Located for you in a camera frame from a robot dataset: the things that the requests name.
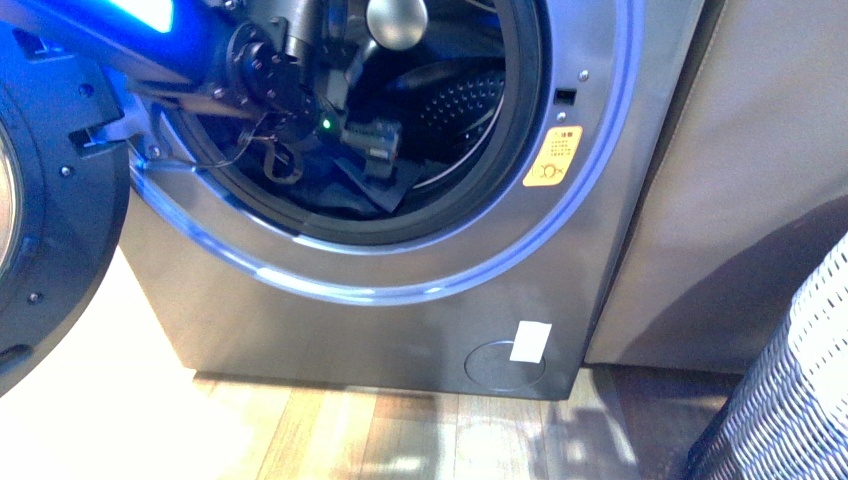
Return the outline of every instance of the white label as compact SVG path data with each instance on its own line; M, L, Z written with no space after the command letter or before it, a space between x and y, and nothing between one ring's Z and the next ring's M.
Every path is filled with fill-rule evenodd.
M550 323L518 322L515 343L509 355L511 362L539 363L551 333Z

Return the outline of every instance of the washing machine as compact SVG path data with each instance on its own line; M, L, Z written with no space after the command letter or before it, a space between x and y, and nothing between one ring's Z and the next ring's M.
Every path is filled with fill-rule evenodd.
M568 396L703 2L101 3L0 13L4 388L120 234L199 372Z

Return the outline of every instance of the open door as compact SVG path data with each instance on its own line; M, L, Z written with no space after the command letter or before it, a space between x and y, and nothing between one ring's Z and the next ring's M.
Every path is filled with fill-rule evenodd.
M0 395L56 346L106 272L127 148L87 132L120 116L96 63L0 23Z

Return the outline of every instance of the laundry basket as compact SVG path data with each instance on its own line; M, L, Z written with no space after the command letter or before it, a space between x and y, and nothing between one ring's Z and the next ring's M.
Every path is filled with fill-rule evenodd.
M848 236L689 452L691 479L848 479Z

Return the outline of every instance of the warning sticker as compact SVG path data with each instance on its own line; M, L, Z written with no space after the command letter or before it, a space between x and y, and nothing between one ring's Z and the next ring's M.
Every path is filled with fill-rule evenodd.
M583 127L554 127L548 130L542 151L533 162L533 168L524 177L525 187L550 187L559 185L574 160Z

